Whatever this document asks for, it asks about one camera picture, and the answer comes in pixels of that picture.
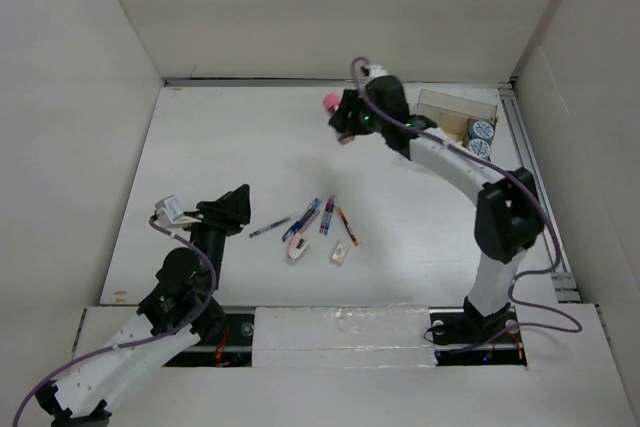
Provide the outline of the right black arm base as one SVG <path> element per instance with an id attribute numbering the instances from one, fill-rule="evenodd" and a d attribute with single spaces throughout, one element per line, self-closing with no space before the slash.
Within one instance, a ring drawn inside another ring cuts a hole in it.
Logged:
<path id="1" fill-rule="evenodd" d="M 423 339 L 433 346 L 437 367 L 526 366 L 524 343 L 514 310 L 480 333 L 464 321 L 462 309 L 430 309 Z"/>

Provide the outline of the blue patterned tape roll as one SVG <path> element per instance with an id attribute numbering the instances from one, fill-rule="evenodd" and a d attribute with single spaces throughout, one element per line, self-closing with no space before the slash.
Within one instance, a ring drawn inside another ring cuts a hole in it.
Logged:
<path id="1" fill-rule="evenodd" d="M 491 160 L 491 145 L 484 139 L 472 139 L 467 144 L 467 149 L 474 156 L 479 159 L 490 161 Z"/>

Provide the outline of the pink capped glue bottle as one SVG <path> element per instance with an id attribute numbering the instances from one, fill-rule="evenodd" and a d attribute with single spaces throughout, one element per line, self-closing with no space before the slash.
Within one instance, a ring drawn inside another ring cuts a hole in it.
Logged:
<path id="1" fill-rule="evenodd" d="M 341 98 L 335 93 L 329 93 L 322 101 L 323 108 L 329 117 L 333 117 L 339 110 Z M 346 145 L 353 141 L 353 138 L 344 133 L 337 133 L 336 138 L 341 145 Z"/>

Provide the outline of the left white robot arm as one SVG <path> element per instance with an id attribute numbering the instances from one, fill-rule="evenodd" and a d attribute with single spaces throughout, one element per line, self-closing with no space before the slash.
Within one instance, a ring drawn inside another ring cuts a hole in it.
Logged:
<path id="1" fill-rule="evenodd" d="M 216 341 L 226 314 L 214 298 L 227 238 L 251 219 L 246 184 L 192 211 L 169 196 L 149 225 L 179 242 L 166 254 L 156 285 L 105 343 L 59 368 L 34 397 L 55 426 L 105 426 L 114 410 L 157 370 L 198 343 Z"/>

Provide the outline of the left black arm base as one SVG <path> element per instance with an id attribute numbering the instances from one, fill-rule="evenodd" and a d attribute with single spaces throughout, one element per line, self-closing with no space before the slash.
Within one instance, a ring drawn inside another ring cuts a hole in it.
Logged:
<path id="1" fill-rule="evenodd" d="M 233 308 L 225 326 L 212 340 L 202 341 L 179 353 L 165 366 L 173 368 L 235 368 L 252 364 L 255 310 Z"/>

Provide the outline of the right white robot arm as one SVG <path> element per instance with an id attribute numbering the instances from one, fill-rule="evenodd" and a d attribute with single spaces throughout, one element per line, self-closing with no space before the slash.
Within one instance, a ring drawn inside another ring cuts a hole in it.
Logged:
<path id="1" fill-rule="evenodd" d="M 340 141 L 377 133 L 391 150 L 434 172 L 475 207 L 481 255 L 474 284 L 461 313 L 429 332 L 438 345 L 493 340 L 506 327 L 517 271 L 544 229 L 532 174 L 492 168 L 432 118 L 413 111 L 401 81 L 387 73 L 371 76 L 362 88 L 327 95 L 323 107 Z"/>

